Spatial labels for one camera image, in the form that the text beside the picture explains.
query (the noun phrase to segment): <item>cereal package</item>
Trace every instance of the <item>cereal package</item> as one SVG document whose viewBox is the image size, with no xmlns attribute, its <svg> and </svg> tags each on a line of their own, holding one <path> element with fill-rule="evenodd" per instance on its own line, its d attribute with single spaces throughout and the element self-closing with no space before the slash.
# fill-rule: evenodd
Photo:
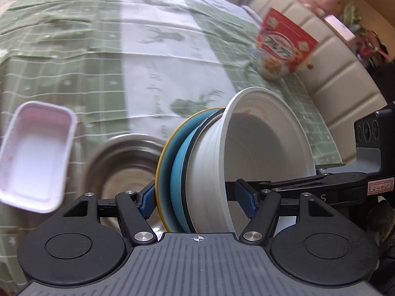
<svg viewBox="0 0 395 296">
<path fill-rule="evenodd" d="M 255 41 L 252 66 L 264 79 L 275 80 L 305 65 L 316 46 L 301 27 L 271 8 Z"/>
</svg>

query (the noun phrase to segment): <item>bed sheet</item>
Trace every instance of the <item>bed sheet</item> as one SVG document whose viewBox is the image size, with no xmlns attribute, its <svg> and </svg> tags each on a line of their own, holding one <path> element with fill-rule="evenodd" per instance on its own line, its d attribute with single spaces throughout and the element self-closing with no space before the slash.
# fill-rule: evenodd
<svg viewBox="0 0 395 296">
<path fill-rule="evenodd" d="M 109 138 L 167 139 L 192 114 L 261 86 L 295 112 L 316 164 L 340 162 L 297 77 L 267 82 L 250 67 L 257 32 L 245 10 L 224 0 L 13 0 L 0 21 L 1 134 L 25 101 L 77 114 L 67 204 L 86 158 Z M 25 284 L 17 246 L 47 217 L 0 204 L 0 288 Z"/>
</svg>

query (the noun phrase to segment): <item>beige cushioned headboard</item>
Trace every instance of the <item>beige cushioned headboard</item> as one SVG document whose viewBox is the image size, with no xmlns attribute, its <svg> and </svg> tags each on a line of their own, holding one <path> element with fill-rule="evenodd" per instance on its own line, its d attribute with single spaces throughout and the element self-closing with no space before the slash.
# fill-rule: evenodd
<svg viewBox="0 0 395 296">
<path fill-rule="evenodd" d="M 252 0 L 248 6 L 261 17 L 269 8 L 278 10 L 319 42 L 313 52 L 314 69 L 301 69 L 296 75 L 324 118 L 343 161 L 354 160 L 354 122 L 387 104 L 375 82 L 331 29 L 296 0 Z"/>
</svg>

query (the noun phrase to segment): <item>stainless steel bowl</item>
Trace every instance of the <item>stainless steel bowl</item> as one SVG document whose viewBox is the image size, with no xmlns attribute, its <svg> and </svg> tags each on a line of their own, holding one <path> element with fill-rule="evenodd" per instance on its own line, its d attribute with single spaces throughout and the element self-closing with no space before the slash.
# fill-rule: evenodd
<svg viewBox="0 0 395 296">
<path fill-rule="evenodd" d="M 111 199 L 123 191 L 139 192 L 155 179 L 163 146 L 162 140 L 144 134 L 109 139 L 88 160 L 79 195 L 95 193 L 100 199 Z M 148 223 L 160 237 L 164 227 L 157 210 Z M 119 230 L 114 218 L 103 219 L 103 224 Z"/>
</svg>

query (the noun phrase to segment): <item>crosshair symbol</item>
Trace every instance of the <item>crosshair symbol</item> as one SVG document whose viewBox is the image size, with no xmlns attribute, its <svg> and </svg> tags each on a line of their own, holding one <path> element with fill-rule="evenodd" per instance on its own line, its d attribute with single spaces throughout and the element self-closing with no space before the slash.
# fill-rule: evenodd
<svg viewBox="0 0 395 296">
<path fill-rule="evenodd" d="M 194 241 L 197 241 L 198 243 L 200 243 L 201 241 L 203 241 L 203 239 L 207 239 L 207 238 L 203 238 L 202 236 L 196 236 L 196 237 L 193 237 L 191 239 L 193 239 Z"/>
</svg>

